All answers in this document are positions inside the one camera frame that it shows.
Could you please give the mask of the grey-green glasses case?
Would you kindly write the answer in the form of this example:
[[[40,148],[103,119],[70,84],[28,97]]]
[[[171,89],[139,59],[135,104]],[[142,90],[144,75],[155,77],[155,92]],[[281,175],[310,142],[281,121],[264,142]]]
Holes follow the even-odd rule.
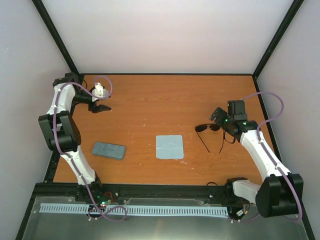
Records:
[[[95,156],[121,161],[125,156],[126,147],[118,144],[96,142],[91,152]]]

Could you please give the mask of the light blue cleaning cloth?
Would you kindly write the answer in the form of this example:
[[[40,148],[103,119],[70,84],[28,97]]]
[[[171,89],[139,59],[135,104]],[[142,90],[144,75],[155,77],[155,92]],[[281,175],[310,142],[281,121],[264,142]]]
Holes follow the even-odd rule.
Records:
[[[156,158],[160,160],[181,160],[184,158],[184,144],[181,135],[157,135]]]

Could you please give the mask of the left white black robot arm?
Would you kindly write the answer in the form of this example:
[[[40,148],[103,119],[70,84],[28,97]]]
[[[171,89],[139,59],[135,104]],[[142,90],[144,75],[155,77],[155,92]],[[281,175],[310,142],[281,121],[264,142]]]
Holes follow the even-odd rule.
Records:
[[[79,192],[92,201],[99,201],[103,198],[104,188],[82,151],[80,130],[72,118],[71,110],[76,104],[86,104],[92,113],[111,110],[106,105],[98,104],[98,101],[110,98],[113,88],[106,89],[95,80],[93,87],[87,89],[73,72],[55,79],[52,85],[54,95],[50,108],[38,118],[45,142],[51,151],[58,151],[68,163],[76,176]]]

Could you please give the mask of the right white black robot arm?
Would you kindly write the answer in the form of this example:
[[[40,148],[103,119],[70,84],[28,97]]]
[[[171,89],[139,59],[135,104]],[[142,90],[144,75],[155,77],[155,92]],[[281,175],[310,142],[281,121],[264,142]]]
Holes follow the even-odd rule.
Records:
[[[291,173],[277,158],[265,140],[260,125],[248,119],[245,102],[230,100],[227,110],[217,107],[209,119],[246,149],[262,179],[261,185],[248,179],[231,179],[233,194],[256,205],[258,213],[264,218],[298,215],[299,221],[303,213],[303,179],[299,174]]]

